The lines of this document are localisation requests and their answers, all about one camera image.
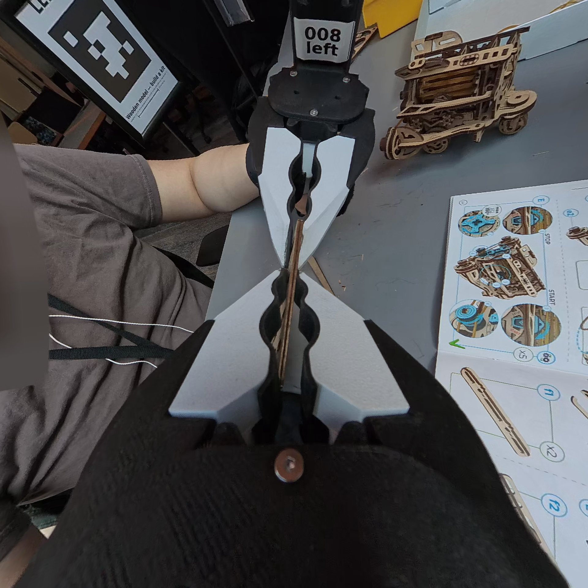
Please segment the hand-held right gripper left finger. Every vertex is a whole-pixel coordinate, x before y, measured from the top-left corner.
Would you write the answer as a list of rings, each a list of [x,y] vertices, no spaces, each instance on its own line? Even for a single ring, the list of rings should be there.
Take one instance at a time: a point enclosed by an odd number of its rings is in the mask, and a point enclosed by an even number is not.
[[[276,352],[287,270],[275,270],[219,313],[169,407],[174,417],[237,425],[273,437],[281,412]]]

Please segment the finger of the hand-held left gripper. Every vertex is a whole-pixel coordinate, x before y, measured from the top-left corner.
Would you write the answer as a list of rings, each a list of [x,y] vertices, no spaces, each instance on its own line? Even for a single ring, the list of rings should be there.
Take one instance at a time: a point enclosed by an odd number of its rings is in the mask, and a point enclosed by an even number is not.
[[[303,266],[324,238],[348,195],[355,139],[334,136],[320,142],[315,157],[320,177],[310,193],[311,212],[303,224],[299,265]]]
[[[290,130],[268,128],[258,180],[270,237],[283,268],[289,264],[297,222],[293,209],[296,189],[292,169],[299,163],[302,150],[302,141]]]

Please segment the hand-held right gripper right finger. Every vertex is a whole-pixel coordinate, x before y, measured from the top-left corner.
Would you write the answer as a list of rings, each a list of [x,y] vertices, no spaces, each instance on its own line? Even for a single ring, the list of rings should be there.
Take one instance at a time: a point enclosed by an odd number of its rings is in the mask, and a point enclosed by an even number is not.
[[[303,273],[299,331],[307,341],[300,402],[308,435],[336,437],[345,423],[408,413],[364,319]]]

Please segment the laser-cut wooden parts sheet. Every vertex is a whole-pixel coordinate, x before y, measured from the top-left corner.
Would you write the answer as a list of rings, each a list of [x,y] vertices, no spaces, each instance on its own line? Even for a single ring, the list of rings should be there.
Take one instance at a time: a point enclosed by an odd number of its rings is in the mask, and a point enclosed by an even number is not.
[[[280,386],[283,386],[285,380],[286,364],[288,361],[288,348],[290,340],[290,330],[292,325],[292,314],[295,303],[296,282],[299,275],[299,255],[303,241],[303,219],[298,219],[293,233],[292,250],[290,252],[290,260],[288,264],[288,288],[286,291],[286,299],[282,304],[282,323],[279,333],[279,341],[277,343],[276,354],[279,359],[278,375]]]

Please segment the person's left forearm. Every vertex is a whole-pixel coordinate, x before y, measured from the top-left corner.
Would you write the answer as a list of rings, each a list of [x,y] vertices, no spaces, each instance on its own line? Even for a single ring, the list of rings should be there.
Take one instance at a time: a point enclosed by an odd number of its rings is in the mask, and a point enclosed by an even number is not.
[[[195,158],[149,160],[162,223],[232,212],[259,196],[246,169],[248,145],[220,146]]]

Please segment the wooden model vehicle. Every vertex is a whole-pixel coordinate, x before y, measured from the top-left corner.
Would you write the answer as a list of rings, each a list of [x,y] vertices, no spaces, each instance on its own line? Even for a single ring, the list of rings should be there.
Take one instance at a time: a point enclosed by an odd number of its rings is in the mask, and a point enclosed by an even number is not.
[[[509,28],[468,42],[455,31],[414,40],[412,61],[395,71],[405,87],[399,123],[380,141],[385,157],[442,153],[451,137],[464,134],[480,142],[494,123],[504,135],[523,129],[537,99],[536,92],[514,86],[520,37],[529,30]]]

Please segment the thin wooden stick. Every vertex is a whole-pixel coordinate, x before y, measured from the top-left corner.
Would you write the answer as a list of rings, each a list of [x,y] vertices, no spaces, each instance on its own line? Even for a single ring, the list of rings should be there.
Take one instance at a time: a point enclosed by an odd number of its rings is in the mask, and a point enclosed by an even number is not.
[[[314,256],[310,256],[307,260],[307,264],[311,267],[311,269],[313,270],[313,273],[315,274],[315,276],[317,277],[317,279],[319,280],[320,284],[331,294],[334,295],[334,291],[331,288],[330,284],[328,283],[324,273],[322,272],[322,269],[320,268],[318,262],[316,261]]]

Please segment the yellow plastic bin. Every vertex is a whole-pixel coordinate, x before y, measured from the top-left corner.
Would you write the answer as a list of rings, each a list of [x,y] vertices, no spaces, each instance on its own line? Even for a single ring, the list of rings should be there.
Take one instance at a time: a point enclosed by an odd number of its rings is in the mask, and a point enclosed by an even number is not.
[[[401,29],[419,17],[423,1],[364,1],[364,25],[377,25],[381,38]]]

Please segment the grey metal panel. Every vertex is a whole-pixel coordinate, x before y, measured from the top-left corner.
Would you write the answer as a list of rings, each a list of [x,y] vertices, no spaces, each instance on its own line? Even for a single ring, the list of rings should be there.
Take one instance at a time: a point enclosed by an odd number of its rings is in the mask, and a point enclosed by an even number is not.
[[[237,26],[246,22],[253,22],[254,18],[245,1],[214,1],[224,23],[228,27]]]

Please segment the white instruction booklet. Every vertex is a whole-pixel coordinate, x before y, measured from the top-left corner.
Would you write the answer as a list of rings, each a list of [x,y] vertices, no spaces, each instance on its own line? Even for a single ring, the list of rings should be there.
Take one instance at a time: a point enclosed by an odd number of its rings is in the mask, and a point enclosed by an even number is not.
[[[587,587],[587,181],[453,196],[436,378]]]

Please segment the black white marker sign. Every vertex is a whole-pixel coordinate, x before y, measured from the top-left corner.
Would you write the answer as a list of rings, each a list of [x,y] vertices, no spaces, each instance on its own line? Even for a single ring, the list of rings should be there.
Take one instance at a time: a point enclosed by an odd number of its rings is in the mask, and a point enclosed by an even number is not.
[[[139,143],[180,90],[116,1],[1,1],[1,19]]]

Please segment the white cardboard box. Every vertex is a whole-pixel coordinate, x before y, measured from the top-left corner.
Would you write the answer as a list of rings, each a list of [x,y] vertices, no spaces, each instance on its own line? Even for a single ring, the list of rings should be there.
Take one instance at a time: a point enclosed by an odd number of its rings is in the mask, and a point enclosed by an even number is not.
[[[415,39],[455,31],[464,41],[530,26],[520,59],[547,54],[587,38],[587,1],[423,1]]]

